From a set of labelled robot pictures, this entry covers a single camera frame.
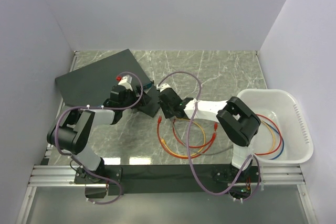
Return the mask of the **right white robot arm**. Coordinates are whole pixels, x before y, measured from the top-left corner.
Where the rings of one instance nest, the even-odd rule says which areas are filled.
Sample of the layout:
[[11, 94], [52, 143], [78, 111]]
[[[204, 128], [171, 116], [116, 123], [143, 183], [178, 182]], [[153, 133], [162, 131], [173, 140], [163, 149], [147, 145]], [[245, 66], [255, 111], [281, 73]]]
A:
[[240, 98], [231, 97], [227, 101], [181, 99], [168, 84], [157, 89], [165, 118], [193, 118], [219, 123], [233, 142], [232, 178], [242, 182], [249, 176], [253, 138], [258, 133], [261, 120]]

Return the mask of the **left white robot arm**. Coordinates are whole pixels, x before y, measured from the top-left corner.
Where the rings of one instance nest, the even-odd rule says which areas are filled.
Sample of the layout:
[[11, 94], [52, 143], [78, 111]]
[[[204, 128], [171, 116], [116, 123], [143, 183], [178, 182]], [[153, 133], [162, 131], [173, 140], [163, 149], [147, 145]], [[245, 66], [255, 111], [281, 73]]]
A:
[[87, 145], [91, 129], [97, 125], [118, 123], [126, 108], [154, 117], [158, 110], [157, 90], [152, 87], [143, 94], [140, 92], [140, 86], [132, 90], [119, 84], [111, 89], [110, 97], [97, 109], [66, 106], [50, 128], [47, 142], [64, 155], [72, 156], [87, 170], [87, 177], [92, 182], [103, 181], [106, 175], [104, 160]]

